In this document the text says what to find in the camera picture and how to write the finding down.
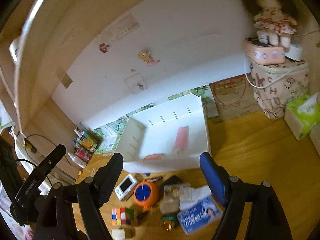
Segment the yellow pony wall sticker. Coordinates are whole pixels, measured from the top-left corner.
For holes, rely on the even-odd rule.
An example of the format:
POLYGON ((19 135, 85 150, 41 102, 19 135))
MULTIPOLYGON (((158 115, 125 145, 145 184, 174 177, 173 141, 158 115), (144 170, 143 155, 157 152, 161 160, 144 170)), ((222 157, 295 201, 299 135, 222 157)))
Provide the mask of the yellow pony wall sticker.
POLYGON ((139 54, 138 54, 138 57, 140 59, 142 59, 148 67, 152 67, 158 63, 160 63, 160 60, 154 60, 152 57, 151 57, 151 53, 150 52, 145 52, 145 51, 141 51, 139 54))

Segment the small cream cardboard box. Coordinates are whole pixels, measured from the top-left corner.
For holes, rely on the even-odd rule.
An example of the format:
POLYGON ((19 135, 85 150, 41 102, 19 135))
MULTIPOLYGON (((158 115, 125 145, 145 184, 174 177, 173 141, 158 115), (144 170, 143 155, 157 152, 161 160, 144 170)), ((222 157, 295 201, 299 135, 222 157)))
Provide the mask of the small cream cardboard box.
POLYGON ((122 226, 111 230, 111 236, 114 240, 132 239, 136 234, 134 227, 122 226))

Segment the patterned canvas bag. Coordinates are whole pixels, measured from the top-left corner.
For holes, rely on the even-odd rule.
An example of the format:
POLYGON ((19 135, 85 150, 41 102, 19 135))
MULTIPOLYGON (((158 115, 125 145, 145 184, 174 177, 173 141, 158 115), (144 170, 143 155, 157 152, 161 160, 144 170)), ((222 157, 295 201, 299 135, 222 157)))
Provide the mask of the patterned canvas bag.
POLYGON ((267 118, 284 116, 288 102, 308 92, 309 64, 286 59, 282 64, 260 65, 249 62, 253 97, 267 118))

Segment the white handheld game console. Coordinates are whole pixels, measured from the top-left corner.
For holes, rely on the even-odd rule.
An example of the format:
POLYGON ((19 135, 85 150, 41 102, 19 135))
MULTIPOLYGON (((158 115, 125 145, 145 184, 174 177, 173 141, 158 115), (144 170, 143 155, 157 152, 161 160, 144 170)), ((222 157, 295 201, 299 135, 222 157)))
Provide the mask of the white handheld game console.
POLYGON ((116 188, 114 192, 120 201, 127 201, 133 194, 138 181, 132 174, 128 174, 116 188))

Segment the brown cartoon cardboard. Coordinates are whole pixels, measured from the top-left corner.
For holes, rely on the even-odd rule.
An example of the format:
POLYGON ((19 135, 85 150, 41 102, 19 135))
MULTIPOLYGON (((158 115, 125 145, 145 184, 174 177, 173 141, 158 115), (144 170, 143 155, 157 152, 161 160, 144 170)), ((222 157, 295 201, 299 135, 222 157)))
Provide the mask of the brown cartoon cardboard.
POLYGON ((253 97, 253 87, 245 74, 230 77, 210 84, 217 107, 218 116, 214 122, 226 121, 235 117, 260 111, 253 97))

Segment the pink framed wall sticker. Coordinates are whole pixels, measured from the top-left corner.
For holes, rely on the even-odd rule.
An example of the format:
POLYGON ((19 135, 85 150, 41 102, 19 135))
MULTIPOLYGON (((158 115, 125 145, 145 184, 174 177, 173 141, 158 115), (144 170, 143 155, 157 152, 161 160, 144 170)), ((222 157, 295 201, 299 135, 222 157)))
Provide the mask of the pink framed wall sticker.
POLYGON ((149 88, 139 73, 126 78, 124 82, 132 94, 137 94, 149 88))

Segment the red wall sticker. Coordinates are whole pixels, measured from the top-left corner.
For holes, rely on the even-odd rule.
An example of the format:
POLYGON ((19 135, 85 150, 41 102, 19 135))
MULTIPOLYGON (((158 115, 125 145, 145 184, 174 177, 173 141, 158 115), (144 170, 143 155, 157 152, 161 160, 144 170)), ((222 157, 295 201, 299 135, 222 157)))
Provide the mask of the red wall sticker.
POLYGON ((105 44, 105 43, 101 43, 99 44, 99 50, 102 52, 102 53, 107 53, 108 50, 110 48, 110 45, 108 44, 105 44))

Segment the pink ribbed tube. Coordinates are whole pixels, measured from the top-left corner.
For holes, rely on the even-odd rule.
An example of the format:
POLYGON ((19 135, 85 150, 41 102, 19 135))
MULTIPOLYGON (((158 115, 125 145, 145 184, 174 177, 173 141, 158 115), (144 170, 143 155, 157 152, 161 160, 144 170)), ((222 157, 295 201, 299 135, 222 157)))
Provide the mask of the pink ribbed tube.
POLYGON ((182 153, 188 144, 189 127, 180 127, 176 134, 175 144, 172 149, 173 154, 182 153))

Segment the clear plastic box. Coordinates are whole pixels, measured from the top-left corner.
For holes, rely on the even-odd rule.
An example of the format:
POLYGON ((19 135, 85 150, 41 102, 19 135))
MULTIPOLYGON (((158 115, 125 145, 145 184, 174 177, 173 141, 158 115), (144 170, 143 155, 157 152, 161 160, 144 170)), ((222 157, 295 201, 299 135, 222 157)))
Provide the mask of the clear plastic box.
POLYGON ((191 202, 193 200, 191 185, 183 183, 165 186, 163 200, 165 203, 173 203, 175 201, 180 203, 191 202))

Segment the green bottle gold cap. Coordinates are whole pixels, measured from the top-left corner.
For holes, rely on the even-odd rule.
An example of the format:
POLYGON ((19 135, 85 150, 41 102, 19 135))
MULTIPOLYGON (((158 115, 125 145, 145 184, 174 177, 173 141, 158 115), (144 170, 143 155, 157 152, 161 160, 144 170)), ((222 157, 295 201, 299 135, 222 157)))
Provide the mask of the green bottle gold cap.
POLYGON ((170 232, 179 226, 177 213, 163 215, 160 219, 159 227, 165 232, 170 232))

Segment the white plastic storage bin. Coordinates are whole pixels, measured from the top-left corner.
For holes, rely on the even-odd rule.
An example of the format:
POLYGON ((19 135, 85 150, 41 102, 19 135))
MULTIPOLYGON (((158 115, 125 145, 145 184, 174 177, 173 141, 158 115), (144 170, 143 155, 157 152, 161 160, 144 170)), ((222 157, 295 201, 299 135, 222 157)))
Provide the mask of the white plastic storage bin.
POLYGON ((167 101, 132 115, 116 148, 129 173, 157 173, 199 167, 200 155, 210 152, 207 119, 200 97, 194 94, 167 101), (188 144, 180 154, 173 154, 180 127, 189 127, 188 144), (143 161, 154 153, 164 153, 161 160, 143 161))

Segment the multicolour rubiks cube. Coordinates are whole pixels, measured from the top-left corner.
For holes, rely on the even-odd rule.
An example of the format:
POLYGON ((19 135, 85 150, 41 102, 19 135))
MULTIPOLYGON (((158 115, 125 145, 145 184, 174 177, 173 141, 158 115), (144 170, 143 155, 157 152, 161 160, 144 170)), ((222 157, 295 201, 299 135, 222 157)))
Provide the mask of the multicolour rubiks cube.
POLYGON ((111 216, 113 226, 138 226, 139 224, 138 212, 127 207, 112 209, 111 216))

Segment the green tissue pack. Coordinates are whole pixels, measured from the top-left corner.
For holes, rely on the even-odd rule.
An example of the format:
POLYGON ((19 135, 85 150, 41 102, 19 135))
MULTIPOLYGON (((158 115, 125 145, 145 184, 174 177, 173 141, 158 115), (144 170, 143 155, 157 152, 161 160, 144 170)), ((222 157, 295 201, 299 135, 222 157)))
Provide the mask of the green tissue pack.
POLYGON ((306 137, 319 124, 319 92, 287 103, 284 120, 297 140, 306 137))

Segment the red tube pack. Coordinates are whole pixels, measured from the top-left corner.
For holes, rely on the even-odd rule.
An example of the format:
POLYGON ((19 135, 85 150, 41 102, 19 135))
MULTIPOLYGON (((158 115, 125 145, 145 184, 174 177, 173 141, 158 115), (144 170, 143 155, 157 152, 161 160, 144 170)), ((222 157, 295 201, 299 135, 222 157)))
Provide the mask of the red tube pack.
POLYGON ((84 148, 74 148, 74 153, 84 162, 88 163, 91 160, 92 154, 84 148))

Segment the blue white card box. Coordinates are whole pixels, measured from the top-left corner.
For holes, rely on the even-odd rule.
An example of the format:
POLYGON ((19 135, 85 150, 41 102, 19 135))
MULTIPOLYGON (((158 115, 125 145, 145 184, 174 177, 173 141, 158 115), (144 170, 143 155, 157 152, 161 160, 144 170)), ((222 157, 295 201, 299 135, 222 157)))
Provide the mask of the blue white card box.
POLYGON ((219 220, 222 214, 223 211, 215 200, 211 196, 208 196, 192 207, 179 212, 177 214, 177 220, 184 233, 191 235, 216 220, 219 220))

